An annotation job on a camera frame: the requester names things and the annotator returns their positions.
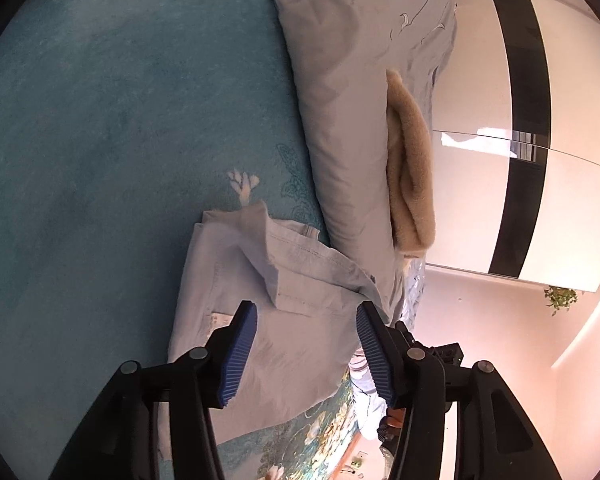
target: fabric clothing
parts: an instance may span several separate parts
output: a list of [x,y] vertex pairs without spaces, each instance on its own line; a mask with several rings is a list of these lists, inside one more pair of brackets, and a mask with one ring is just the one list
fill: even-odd
[[436,237],[431,136],[400,75],[388,70],[386,79],[386,179],[394,243],[406,258],[423,258]]
[[166,361],[193,225],[247,200],[327,242],[273,0],[23,2],[0,35],[0,451],[18,478],[49,478],[121,363]]
[[378,395],[362,348],[349,361],[354,410],[360,433],[367,440],[378,438],[380,420],[386,415],[386,401]]
[[[360,346],[356,309],[378,289],[318,231],[272,220],[264,202],[208,211],[196,224],[182,273],[169,360],[206,342],[212,314],[258,308],[258,329],[236,397],[212,410],[216,442],[291,420],[332,396]],[[384,320],[387,316],[381,312]],[[162,415],[160,448],[170,456]]]

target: wrinkled fabric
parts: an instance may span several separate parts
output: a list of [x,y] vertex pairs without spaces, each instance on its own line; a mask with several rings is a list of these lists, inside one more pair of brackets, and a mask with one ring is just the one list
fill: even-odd
[[[236,397],[212,410],[216,442],[291,420],[332,396],[360,346],[356,309],[380,305],[374,282],[316,238],[318,231],[272,220],[264,202],[205,212],[187,254],[169,360],[203,346],[213,314],[242,300],[258,308],[258,329]],[[170,457],[160,417],[160,450]]]
[[359,348],[349,361],[349,374],[358,429],[367,440],[375,440],[378,438],[380,421],[386,415],[386,401],[376,391],[362,348]]
[[400,321],[413,332],[416,314],[420,300],[425,289],[425,261],[421,258],[411,260],[404,273],[404,306],[400,314]]
[[315,189],[331,245],[376,277],[382,307],[401,306],[386,179],[386,70],[430,128],[434,79],[451,53],[455,0],[275,0]]

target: black stripe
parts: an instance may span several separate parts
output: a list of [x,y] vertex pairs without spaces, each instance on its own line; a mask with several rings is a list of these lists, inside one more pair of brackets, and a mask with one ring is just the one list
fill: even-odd
[[493,0],[509,63],[512,142],[519,158],[509,159],[509,177],[491,274],[517,278],[536,228],[544,175],[546,149],[551,143],[551,94],[544,44],[531,0]]

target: fluffy fabric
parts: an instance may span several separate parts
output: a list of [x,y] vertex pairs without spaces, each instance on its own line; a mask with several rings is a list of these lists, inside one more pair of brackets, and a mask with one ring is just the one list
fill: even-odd
[[388,70],[386,178],[395,247],[405,258],[421,258],[436,236],[431,138],[427,123],[400,75]]

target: white wall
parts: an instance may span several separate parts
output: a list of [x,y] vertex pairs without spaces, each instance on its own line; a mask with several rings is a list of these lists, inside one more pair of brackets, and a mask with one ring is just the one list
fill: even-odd
[[578,294],[578,302],[569,311],[568,316],[557,316],[555,330],[555,360],[554,367],[560,364],[574,348],[577,342],[585,335],[585,326],[600,304],[600,286],[596,292]]
[[600,469],[600,302],[554,371],[554,459],[563,480],[590,480]]
[[[427,267],[414,336],[428,346],[459,342],[465,366],[492,361],[552,451],[557,316],[545,304],[540,286]],[[446,438],[452,440],[455,426],[447,422]],[[449,475],[454,454],[444,459]]]
[[362,466],[356,474],[347,472],[334,472],[331,476],[333,480],[356,480],[359,474],[363,474],[368,480],[381,480],[384,472],[384,456],[380,451],[380,441],[367,440],[360,437],[352,449],[347,449],[347,458],[345,465],[351,464],[351,459],[358,455],[359,452],[364,453]]

